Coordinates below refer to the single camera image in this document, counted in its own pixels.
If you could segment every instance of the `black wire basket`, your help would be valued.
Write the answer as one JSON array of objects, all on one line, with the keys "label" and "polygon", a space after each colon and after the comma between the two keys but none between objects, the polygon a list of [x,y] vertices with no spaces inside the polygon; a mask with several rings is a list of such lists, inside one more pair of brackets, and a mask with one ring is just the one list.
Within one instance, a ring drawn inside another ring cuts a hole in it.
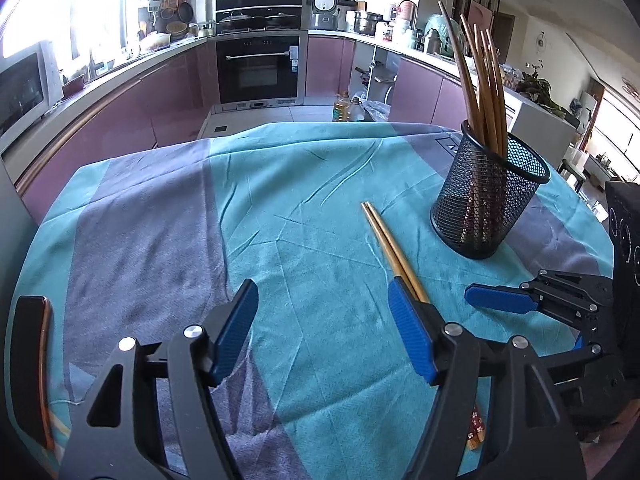
[{"label": "black wire basket", "polygon": [[462,256],[481,260],[497,251],[540,184],[546,162],[509,134],[508,160],[482,146],[462,123],[462,140],[431,209],[438,236]]}]

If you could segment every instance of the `black speaker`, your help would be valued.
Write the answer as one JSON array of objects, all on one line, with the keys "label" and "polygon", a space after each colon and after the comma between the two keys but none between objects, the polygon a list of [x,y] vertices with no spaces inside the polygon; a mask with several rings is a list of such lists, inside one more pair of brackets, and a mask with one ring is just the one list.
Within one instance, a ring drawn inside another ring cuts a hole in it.
[{"label": "black speaker", "polygon": [[640,186],[605,184],[613,242],[613,311],[625,376],[640,378]]}]

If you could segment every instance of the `stool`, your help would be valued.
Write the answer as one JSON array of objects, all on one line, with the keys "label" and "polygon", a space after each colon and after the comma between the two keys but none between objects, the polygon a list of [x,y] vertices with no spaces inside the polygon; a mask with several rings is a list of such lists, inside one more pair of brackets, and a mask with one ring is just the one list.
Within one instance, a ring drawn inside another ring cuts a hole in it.
[{"label": "stool", "polygon": [[566,171],[567,173],[572,174],[576,178],[576,180],[578,181],[578,184],[575,187],[575,192],[579,192],[580,188],[582,187],[582,184],[584,184],[587,181],[587,178],[584,176],[584,173],[581,172],[578,168],[576,168],[571,163],[571,161],[565,158],[562,160],[562,165],[560,166],[558,173],[562,173],[563,171]]}]

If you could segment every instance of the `oven door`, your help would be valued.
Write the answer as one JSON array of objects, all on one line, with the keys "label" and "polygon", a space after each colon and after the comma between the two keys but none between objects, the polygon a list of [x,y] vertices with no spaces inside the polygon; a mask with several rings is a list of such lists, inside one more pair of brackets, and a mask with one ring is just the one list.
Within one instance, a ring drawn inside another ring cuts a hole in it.
[{"label": "oven door", "polygon": [[219,40],[222,104],[298,96],[299,36]]}]

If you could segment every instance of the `window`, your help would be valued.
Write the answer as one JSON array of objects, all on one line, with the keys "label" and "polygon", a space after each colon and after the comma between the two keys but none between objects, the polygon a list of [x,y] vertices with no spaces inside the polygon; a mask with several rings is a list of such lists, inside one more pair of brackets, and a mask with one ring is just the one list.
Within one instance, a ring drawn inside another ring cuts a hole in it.
[{"label": "window", "polygon": [[90,51],[94,62],[103,62],[106,70],[126,46],[127,29],[137,31],[138,9],[131,1],[7,0],[0,13],[0,23],[7,19],[2,55],[51,40],[65,75],[87,65]]},{"label": "window", "polygon": [[611,92],[605,92],[593,129],[590,152],[606,154],[611,167],[633,179],[640,168],[640,119]]}]

